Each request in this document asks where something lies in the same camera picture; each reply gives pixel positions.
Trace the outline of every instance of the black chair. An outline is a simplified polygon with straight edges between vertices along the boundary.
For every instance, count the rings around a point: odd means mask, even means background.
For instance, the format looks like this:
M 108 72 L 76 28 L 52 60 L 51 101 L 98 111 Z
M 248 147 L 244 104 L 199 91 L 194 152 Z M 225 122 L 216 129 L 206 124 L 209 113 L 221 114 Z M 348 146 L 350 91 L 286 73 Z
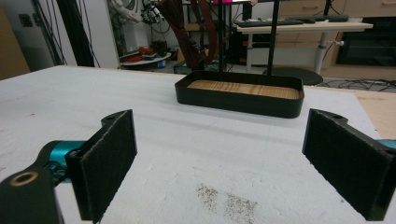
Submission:
M 303 81 L 306 86 L 315 86 L 323 82 L 323 77 L 318 73 L 297 67 L 274 67 L 272 76 L 276 77 L 297 77 Z

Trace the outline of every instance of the black tray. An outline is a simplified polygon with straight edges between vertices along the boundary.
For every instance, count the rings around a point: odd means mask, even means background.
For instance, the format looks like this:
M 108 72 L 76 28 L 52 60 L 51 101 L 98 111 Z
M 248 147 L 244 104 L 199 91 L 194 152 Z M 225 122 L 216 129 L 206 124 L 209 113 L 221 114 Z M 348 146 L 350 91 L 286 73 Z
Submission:
M 297 77 L 194 71 L 175 84 L 177 101 L 293 119 L 300 115 L 303 82 Z

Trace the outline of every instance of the screw hole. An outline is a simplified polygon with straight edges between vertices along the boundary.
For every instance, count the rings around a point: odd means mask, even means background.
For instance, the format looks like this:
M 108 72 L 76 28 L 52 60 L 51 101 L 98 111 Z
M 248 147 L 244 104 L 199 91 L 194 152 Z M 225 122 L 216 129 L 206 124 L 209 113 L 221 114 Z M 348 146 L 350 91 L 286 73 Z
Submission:
M 34 181 L 38 177 L 37 172 L 25 172 L 23 174 L 17 175 L 11 179 L 9 184 L 13 187 L 23 186 L 25 184 L 29 184 Z

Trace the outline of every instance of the white table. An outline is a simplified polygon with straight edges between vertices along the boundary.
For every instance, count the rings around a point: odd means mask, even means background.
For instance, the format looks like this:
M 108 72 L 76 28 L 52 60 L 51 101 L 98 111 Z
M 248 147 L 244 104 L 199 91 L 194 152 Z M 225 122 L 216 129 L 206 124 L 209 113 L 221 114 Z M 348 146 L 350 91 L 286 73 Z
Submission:
M 101 223 L 366 223 L 302 154 L 311 107 L 380 138 L 354 93 L 305 88 L 300 117 L 280 119 L 181 105 L 182 77 L 57 66 L 0 81 L 0 180 L 132 108 L 138 154 Z M 56 192 L 65 223 L 81 223 L 71 185 Z
M 301 24 L 301 25 L 283 25 L 277 26 L 277 33 L 322 33 L 320 38 L 320 44 L 316 50 L 314 60 L 314 71 L 320 74 L 320 69 L 322 66 L 322 60 L 326 52 L 326 42 L 328 39 L 329 32 L 362 32 L 364 29 L 370 29 L 373 25 L 369 23 L 362 22 L 326 22 L 326 21 L 317 21 L 313 24 Z M 248 44 L 247 44 L 247 73 L 250 73 L 251 65 L 252 65 L 252 42 L 253 35 L 255 34 L 271 34 L 271 27 L 237 27 L 237 31 L 241 32 L 244 35 L 248 35 Z M 298 55 L 295 57 L 296 60 L 299 60 L 299 57 L 302 55 Z

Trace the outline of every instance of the red object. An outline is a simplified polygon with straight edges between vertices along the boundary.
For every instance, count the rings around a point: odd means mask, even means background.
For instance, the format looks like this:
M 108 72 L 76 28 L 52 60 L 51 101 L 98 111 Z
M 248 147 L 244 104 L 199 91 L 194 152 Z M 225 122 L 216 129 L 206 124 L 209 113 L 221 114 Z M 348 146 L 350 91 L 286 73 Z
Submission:
M 139 49 L 137 49 L 137 51 L 139 51 L 140 54 L 153 54 L 154 53 L 154 49 L 151 47 L 140 47 Z
M 140 54 L 128 56 L 122 59 L 123 63 L 137 63 L 142 61 L 143 57 Z

